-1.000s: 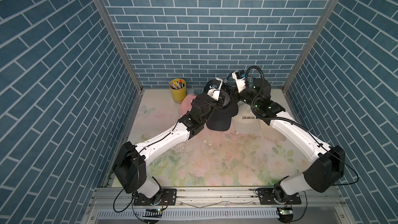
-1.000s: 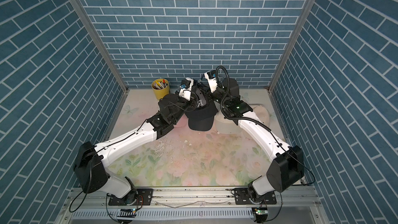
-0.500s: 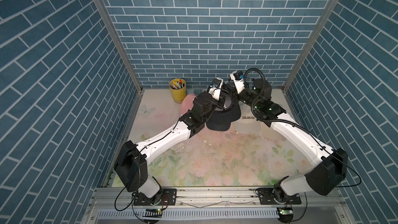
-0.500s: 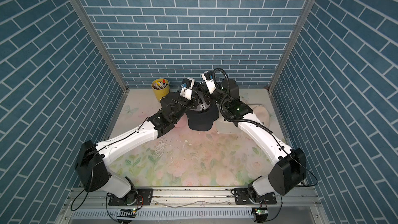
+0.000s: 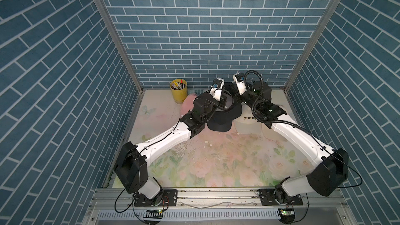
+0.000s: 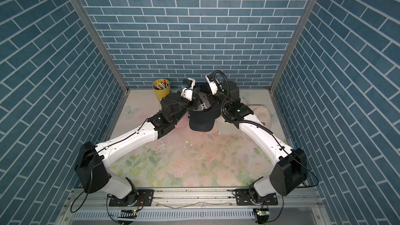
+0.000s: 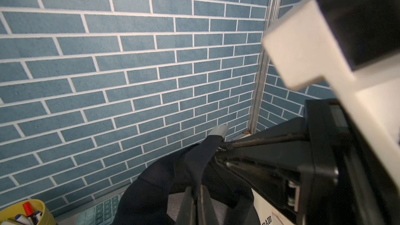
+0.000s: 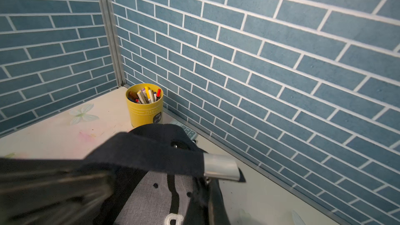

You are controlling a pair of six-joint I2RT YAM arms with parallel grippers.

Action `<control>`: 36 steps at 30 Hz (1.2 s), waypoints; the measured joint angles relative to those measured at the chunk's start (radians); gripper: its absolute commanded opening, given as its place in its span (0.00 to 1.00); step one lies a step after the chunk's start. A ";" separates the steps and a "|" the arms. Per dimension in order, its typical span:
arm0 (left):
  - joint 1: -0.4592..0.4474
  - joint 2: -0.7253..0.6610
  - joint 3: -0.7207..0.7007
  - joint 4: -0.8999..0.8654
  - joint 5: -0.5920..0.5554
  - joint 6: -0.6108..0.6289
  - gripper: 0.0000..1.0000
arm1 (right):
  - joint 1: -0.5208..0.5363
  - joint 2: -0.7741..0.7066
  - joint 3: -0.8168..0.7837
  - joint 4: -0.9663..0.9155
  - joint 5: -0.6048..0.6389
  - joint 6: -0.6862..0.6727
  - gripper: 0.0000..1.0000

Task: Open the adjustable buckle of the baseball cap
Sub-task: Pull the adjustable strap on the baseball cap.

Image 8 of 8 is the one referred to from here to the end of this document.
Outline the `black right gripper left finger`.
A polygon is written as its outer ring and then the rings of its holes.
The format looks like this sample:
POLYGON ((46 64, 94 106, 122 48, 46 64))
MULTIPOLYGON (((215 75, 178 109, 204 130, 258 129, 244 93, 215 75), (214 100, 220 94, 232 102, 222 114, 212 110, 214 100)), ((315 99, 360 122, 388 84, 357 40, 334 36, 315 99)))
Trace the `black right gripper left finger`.
POLYGON ((2 225, 92 225, 114 174, 80 160, 1 158, 2 225))

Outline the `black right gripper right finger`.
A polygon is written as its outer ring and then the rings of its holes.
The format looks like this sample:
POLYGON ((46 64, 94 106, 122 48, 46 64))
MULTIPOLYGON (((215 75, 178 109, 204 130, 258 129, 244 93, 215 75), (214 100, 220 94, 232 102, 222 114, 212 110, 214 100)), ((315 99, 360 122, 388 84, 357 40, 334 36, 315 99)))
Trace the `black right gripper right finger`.
POLYGON ((208 224, 231 225, 218 180, 209 183, 208 224))

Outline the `black baseball cap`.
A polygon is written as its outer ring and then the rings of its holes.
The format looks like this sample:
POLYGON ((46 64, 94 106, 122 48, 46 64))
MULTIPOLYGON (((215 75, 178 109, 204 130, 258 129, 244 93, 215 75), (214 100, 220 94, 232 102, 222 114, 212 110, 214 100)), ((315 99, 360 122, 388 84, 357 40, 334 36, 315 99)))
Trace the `black baseball cap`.
POLYGON ((171 124, 120 132, 84 162, 115 174, 96 225, 209 225, 211 180, 245 182, 234 159, 205 152, 171 124))

